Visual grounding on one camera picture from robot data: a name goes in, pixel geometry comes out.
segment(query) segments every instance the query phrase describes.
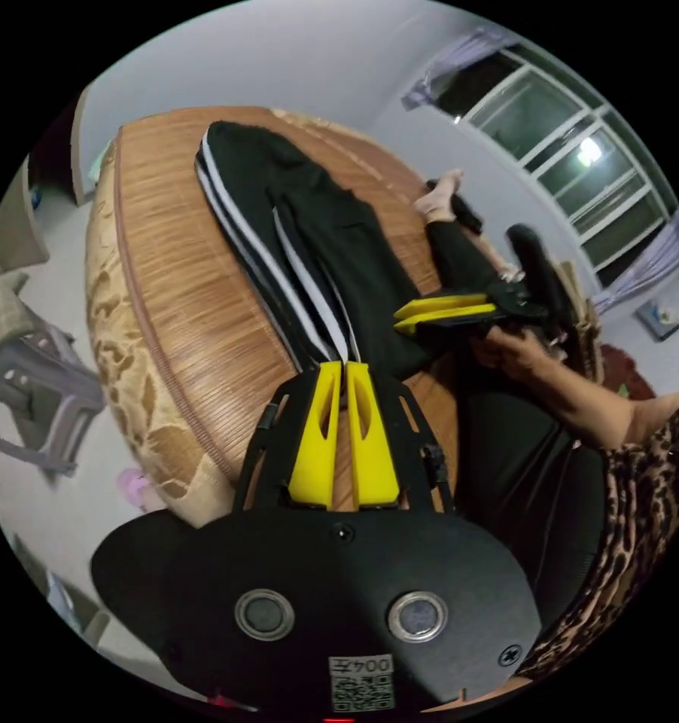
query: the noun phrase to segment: black leggings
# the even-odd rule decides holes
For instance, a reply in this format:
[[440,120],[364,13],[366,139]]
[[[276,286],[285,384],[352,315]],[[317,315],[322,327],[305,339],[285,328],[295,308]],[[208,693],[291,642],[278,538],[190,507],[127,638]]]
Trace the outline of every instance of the black leggings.
[[[455,223],[427,226],[443,287],[477,291],[497,279]],[[600,546],[601,454],[581,446],[522,385],[481,367],[460,340],[458,509],[502,540],[525,570],[544,630],[579,592]]]

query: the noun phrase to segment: sticker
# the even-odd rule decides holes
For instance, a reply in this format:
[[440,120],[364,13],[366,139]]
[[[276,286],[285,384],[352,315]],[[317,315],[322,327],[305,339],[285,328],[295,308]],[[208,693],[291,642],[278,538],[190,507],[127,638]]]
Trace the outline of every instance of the sticker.
[[391,655],[331,657],[329,660],[335,713],[394,708]]

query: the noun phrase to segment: purple curtain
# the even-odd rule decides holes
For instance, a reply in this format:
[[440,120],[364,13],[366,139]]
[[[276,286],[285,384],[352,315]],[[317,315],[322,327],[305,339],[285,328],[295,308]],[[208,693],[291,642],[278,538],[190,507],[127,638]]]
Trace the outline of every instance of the purple curtain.
[[431,84],[436,78],[467,68],[517,42],[519,38],[503,28],[491,25],[476,28],[435,58],[423,79],[402,97],[402,105],[407,111],[419,105],[431,105],[435,101]]
[[593,297],[598,314],[657,284],[679,267],[679,210],[648,248],[606,289]]

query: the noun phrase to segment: bed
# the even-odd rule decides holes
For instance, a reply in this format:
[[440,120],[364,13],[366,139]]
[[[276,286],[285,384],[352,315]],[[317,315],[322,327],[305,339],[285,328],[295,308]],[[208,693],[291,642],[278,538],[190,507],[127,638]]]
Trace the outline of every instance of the bed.
[[[294,367],[222,235],[193,167],[212,121],[289,138],[375,209],[420,292],[439,285],[412,201],[423,182],[372,139],[267,108],[186,108],[120,130],[102,161],[87,234],[87,322],[117,424],[163,501],[194,526],[226,514],[264,406]],[[448,360],[407,380],[455,485]],[[333,507],[350,511],[340,420]]]

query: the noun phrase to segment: window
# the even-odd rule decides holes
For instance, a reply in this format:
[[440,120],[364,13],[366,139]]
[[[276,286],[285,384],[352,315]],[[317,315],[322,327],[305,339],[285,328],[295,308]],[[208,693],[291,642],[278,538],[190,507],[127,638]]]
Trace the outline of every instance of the window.
[[436,105],[453,117],[465,114],[498,83],[514,73],[521,62],[496,53],[471,68],[440,76],[431,84]]
[[533,71],[486,98],[469,120],[517,160],[581,110]]
[[437,106],[492,138],[542,185],[578,234],[603,286],[677,208],[660,168],[594,89],[519,44],[437,79]]

